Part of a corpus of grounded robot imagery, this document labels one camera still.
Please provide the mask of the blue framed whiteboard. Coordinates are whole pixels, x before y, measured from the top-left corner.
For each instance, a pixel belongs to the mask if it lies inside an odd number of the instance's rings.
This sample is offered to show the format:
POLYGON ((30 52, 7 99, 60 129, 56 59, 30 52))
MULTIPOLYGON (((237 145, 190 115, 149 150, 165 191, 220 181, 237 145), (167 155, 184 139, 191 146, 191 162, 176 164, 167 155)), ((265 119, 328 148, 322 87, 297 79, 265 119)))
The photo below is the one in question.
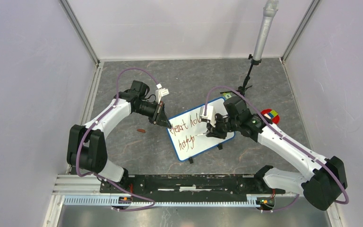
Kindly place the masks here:
POLYGON ((227 133, 225 139, 207 137, 207 123, 201 122, 200 112, 204 105, 197 106, 170 118, 172 128, 168 129, 170 141, 179 161, 201 154, 218 144, 227 142, 235 137, 234 132, 227 133))

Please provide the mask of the black microphone tripod stand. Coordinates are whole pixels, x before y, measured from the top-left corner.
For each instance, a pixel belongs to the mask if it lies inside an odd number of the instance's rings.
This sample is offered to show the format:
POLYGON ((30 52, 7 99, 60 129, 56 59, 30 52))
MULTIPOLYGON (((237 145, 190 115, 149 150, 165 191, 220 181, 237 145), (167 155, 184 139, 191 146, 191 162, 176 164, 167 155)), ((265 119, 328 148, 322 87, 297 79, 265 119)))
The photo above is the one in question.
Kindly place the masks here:
POLYGON ((237 92, 239 92, 242 96, 245 96, 245 93, 250 86, 248 86, 248 82, 251 78, 251 72, 254 66, 258 66, 262 59, 255 60, 252 54, 249 54, 248 59, 251 61, 249 70, 247 72, 246 77, 244 78, 243 84, 237 88, 237 92))

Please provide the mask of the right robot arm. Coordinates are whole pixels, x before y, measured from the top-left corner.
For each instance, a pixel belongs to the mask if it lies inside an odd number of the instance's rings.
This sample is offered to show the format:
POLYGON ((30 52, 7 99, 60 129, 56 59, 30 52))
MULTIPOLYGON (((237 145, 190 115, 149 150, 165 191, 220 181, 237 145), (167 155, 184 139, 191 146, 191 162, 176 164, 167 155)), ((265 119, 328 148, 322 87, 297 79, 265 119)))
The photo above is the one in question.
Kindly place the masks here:
POLYGON ((224 115, 208 103, 201 107, 199 118, 207 124, 206 137, 225 139, 228 133, 239 132, 271 149, 297 170, 288 172, 264 166, 254 176, 258 192, 280 189, 303 195, 319 210, 327 210, 333 203, 348 204, 346 171, 341 159, 327 158, 305 147, 284 133, 271 118, 248 108, 241 97, 233 96, 223 106, 224 115))

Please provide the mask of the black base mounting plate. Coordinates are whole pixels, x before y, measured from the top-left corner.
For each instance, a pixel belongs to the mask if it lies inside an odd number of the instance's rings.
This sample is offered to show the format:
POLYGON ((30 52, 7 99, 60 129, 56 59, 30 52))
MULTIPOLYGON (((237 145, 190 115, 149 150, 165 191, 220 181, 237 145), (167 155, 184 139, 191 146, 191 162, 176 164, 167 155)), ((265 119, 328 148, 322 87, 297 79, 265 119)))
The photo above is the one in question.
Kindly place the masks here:
POLYGON ((284 194, 253 174, 129 175, 119 186, 137 201, 243 201, 246 195, 284 194))

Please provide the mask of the red plate with blocks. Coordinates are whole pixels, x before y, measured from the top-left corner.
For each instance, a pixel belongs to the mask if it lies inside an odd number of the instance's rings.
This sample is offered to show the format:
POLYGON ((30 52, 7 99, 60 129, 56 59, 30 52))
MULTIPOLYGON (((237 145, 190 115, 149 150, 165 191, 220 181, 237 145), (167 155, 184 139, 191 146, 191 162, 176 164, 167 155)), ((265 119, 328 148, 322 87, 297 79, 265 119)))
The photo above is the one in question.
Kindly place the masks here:
POLYGON ((275 124, 280 122, 279 114, 273 109, 264 109, 261 111, 261 114, 269 118, 275 124))

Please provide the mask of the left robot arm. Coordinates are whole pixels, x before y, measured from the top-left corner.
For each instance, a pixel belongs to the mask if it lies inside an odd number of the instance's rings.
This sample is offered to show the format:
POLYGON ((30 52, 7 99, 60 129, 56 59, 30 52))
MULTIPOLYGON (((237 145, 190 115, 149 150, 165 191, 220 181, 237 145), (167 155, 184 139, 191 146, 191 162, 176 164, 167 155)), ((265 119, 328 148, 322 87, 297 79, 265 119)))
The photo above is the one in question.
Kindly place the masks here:
POLYGON ((169 94, 168 89, 157 84, 155 101, 149 102, 149 86, 134 80, 131 87, 114 96, 110 104, 94 119, 84 125, 71 127, 67 151, 67 163, 87 172, 98 174, 112 181, 117 192, 125 192, 130 186, 125 168, 108 159, 106 138, 127 116, 137 113, 148 117, 151 124, 170 128, 162 97, 169 94))

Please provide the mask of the silver microphone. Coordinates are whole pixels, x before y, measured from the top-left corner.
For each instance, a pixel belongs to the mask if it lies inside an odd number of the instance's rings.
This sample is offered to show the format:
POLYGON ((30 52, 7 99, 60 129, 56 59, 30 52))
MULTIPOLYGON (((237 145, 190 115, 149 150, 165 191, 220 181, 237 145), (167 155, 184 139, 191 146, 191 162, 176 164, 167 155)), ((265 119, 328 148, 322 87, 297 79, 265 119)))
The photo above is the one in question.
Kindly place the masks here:
POLYGON ((259 29, 259 35, 255 45, 254 53, 251 59, 251 62, 254 65, 259 65, 261 62, 270 27, 278 11, 278 8, 278 0, 268 0, 263 8, 263 18, 259 29))

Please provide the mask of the green owl number toy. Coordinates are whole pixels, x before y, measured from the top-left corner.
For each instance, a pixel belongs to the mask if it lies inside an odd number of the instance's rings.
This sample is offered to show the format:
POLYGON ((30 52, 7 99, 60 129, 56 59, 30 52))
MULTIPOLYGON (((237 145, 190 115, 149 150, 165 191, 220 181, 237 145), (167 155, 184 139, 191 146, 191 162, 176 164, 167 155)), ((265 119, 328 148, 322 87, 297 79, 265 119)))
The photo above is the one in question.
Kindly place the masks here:
POLYGON ((227 100, 227 99, 229 99, 229 98, 232 98, 233 97, 233 95, 232 95, 232 93, 222 93, 222 97, 225 99, 225 100, 227 100))

